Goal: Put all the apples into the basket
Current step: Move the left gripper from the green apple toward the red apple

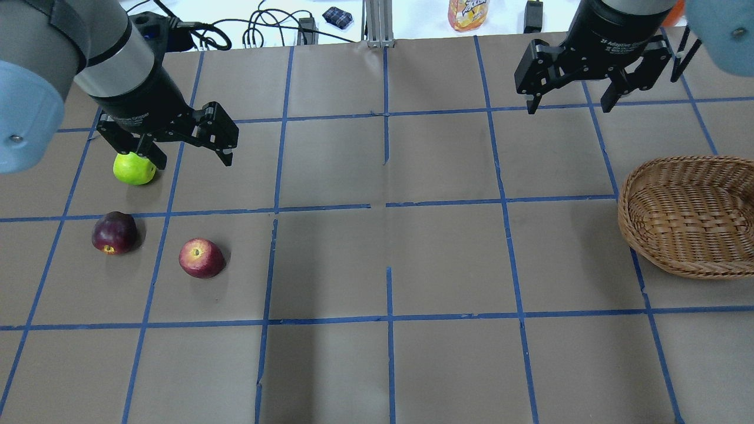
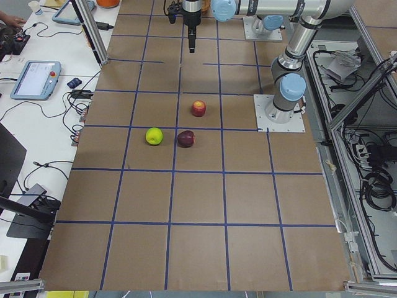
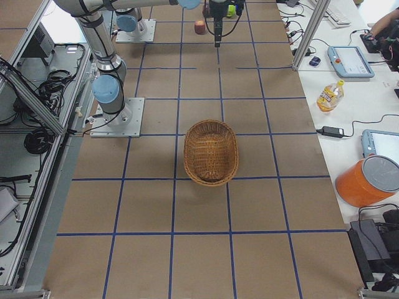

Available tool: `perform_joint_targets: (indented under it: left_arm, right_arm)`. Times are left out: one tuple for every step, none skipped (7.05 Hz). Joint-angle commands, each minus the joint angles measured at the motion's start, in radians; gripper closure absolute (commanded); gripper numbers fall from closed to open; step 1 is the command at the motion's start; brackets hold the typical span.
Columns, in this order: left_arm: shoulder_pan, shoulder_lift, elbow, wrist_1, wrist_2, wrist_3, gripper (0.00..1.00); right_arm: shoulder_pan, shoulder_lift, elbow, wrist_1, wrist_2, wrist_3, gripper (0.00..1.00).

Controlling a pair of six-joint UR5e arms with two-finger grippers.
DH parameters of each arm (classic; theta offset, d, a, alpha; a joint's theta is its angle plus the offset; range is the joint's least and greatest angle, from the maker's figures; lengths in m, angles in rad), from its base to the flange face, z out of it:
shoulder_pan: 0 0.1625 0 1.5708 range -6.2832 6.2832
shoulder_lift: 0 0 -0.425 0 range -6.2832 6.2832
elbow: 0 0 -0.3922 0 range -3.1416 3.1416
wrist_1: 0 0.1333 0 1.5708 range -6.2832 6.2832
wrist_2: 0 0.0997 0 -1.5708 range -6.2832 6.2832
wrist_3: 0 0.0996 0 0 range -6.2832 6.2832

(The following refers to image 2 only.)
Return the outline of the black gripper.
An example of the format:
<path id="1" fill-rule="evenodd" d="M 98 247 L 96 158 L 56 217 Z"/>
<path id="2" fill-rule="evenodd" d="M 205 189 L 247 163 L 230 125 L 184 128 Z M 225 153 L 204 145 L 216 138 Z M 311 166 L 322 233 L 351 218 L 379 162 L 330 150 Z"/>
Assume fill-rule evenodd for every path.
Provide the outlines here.
<path id="1" fill-rule="evenodd" d="M 196 27 L 201 23 L 202 1 L 184 0 L 182 2 L 184 24 L 188 27 L 189 53 L 194 53 L 196 48 Z"/>

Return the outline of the person hand at desk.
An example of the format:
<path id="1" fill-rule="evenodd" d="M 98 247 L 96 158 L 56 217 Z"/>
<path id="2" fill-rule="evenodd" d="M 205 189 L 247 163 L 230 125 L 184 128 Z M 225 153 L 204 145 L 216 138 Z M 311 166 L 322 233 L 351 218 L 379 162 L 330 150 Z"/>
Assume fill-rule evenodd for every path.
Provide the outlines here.
<path id="1" fill-rule="evenodd" d="M 6 14 L 3 11 L 0 11 L 0 20 L 4 24 L 14 27 L 14 28 L 21 28 L 26 23 L 25 19 L 23 19 L 19 16 L 12 16 L 12 15 Z"/>

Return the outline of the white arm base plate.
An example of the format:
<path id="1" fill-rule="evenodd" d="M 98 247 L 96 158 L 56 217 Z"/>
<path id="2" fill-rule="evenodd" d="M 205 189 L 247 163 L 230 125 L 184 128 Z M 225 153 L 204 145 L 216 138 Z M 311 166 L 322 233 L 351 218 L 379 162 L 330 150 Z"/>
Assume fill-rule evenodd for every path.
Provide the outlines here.
<path id="1" fill-rule="evenodd" d="M 305 97 L 302 97 L 291 111 L 280 111 L 273 103 L 273 94 L 255 94 L 254 108 L 258 132 L 305 133 L 303 114 Z"/>
<path id="2" fill-rule="evenodd" d="M 281 42 L 283 37 L 281 26 L 283 16 L 247 16 L 243 18 L 244 35 L 246 40 L 262 42 Z"/>

